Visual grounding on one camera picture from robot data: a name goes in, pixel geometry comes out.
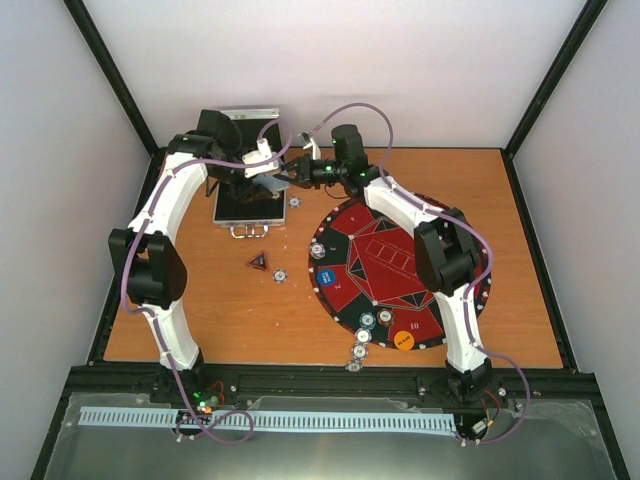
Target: round game board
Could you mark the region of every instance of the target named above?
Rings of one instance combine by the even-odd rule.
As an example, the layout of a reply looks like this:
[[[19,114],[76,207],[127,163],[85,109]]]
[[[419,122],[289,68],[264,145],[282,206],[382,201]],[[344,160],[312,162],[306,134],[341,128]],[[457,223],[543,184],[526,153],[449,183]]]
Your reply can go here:
[[[486,268],[487,255],[479,243],[476,247],[479,274]],[[397,348],[396,334],[412,337],[412,346],[400,345],[403,349],[443,343],[435,298],[416,275],[413,239],[389,218],[369,209],[363,200],[348,200],[327,214],[311,240],[309,275],[317,297],[333,320],[351,332],[368,328],[372,343]],[[475,288],[478,316],[487,303],[490,287],[491,278],[487,277]]]

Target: gray wall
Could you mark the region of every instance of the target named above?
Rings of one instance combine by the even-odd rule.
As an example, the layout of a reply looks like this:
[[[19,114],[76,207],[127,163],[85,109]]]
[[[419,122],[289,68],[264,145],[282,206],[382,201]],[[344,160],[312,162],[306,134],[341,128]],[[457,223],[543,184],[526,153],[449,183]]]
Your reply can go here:
[[[0,477],[28,478],[84,364],[146,153],[62,1],[0,15]]]
[[[584,0],[87,0],[161,143],[203,107],[276,105],[296,132],[368,101],[399,146],[504,146]],[[387,142],[356,111],[370,145]],[[321,141],[330,144],[330,129]]]
[[[580,368],[640,478],[640,4],[609,2],[515,165]]]

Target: wooden tabletop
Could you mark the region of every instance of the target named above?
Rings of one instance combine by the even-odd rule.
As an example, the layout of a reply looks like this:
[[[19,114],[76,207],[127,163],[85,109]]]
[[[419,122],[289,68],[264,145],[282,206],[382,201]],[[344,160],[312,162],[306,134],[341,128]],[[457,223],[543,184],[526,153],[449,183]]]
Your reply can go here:
[[[382,149],[369,149],[372,163]],[[291,151],[290,155],[299,155]],[[486,348],[526,367],[561,367],[536,274],[498,150],[395,149],[385,168],[410,191],[461,209],[495,254],[489,302],[479,318]],[[295,189],[299,208],[262,239],[233,239],[212,224],[214,199],[194,196],[177,238],[189,280],[184,308],[206,362],[342,365],[353,334],[337,325],[314,295],[307,270],[310,240],[327,212],[339,204],[322,190]],[[334,195],[341,195],[334,188]],[[270,272],[245,266],[260,251]],[[283,268],[288,280],[272,280]],[[409,352],[372,345],[372,365],[442,366],[445,346]],[[146,320],[122,311],[105,360],[157,361]],[[500,360],[496,366],[505,366]]]

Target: orange disc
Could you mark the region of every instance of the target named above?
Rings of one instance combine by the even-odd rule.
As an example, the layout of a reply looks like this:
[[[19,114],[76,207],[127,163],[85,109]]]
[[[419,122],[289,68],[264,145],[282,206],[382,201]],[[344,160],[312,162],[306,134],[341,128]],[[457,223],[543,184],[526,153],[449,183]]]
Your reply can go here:
[[[411,333],[401,330],[393,336],[393,343],[398,350],[411,350],[416,341]]]

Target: blue button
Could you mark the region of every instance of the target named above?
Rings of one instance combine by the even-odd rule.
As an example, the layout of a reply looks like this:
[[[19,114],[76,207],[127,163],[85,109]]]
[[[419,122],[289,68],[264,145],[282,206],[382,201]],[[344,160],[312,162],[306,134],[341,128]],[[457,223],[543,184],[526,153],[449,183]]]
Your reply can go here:
[[[327,287],[336,283],[336,274],[333,273],[333,270],[320,270],[316,279],[320,285]]]

